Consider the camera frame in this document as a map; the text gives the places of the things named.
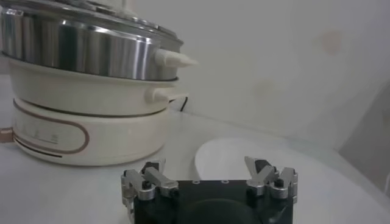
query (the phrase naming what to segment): white countertop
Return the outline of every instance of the white countertop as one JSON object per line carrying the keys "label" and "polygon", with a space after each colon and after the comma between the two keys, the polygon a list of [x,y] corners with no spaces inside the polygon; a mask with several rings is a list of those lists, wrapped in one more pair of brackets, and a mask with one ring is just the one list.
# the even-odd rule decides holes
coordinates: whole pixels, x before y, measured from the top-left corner
{"label": "white countertop", "polygon": [[[7,78],[0,75],[1,125],[12,117],[8,86]],[[196,151],[203,143],[219,137],[247,138],[304,153],[361,186],[390,212],[389,198],[331,149],[176,111],[170,118],[170,136],[160,151],[118,166],[62,166],[35,159],[14,144],[0,145],[0,223],[128,223],[121,203],[119,179],[123,170],[140,169],[146,160],[166,158],[165,175],[169,178],[198,179],[194,168]]]}

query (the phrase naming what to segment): cream cooker base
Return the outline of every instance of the cream cooker base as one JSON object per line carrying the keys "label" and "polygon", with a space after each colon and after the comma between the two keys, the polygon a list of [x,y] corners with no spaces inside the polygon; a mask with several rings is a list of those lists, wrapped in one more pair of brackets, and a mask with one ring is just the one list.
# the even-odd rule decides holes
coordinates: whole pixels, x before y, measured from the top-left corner
{"label": "cream cooker base", "polygon": [[134,161],[160,149],[168,111],[140,117],[58,113],[15,99],[13,137],[28,154],[55,163],[103,166]]}

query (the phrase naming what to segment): pot handle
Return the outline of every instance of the pot handle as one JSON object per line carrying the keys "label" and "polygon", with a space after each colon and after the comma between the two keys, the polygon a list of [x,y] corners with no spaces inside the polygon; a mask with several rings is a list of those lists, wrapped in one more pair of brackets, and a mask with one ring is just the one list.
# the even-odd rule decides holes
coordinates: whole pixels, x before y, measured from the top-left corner
{"label": "pot handle", "polygon": [[149,102],[171,101],[188,97],[188,93],[182,92],[175,87],[152,88],[147,93]]}
{"label": "pot handle", "polygon": [[190,65],[197,65],[196,60],[190,59],[189,56],[173,51],[159,49],[154,55],[156,64],[165,67],[181,68]]}

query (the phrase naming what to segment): pot lid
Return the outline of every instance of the pot lid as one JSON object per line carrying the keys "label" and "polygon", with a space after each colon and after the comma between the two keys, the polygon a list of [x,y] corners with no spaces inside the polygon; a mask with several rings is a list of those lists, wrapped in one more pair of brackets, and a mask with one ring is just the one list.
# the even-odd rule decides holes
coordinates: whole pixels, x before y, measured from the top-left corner
{"label": "pot lid", "polygon": [[42,15],[69,18],[83,23],[95,24],[117,31],[138,28],[154,35],[163,36],[183,43],[177,35],[162,26],[137,17],[128,10],[114,9],[108,5],[86,0],[0,0],[3,7],[29,9]]}

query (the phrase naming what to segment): white plate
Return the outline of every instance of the white plate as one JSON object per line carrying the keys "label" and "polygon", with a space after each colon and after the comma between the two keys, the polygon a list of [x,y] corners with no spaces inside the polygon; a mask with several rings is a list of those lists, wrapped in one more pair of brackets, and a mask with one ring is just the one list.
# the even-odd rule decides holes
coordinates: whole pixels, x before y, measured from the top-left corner
{"label": "white plate", "polygon": [[238,138],[215,139],[196,153],[195,166],[201,180],[246,180],[250,175],[244,156],[266,159],[278,168],[295,168],[299,174],[296,224],[390,223],[390,214],[362,188],[291,149],[270,150]]}

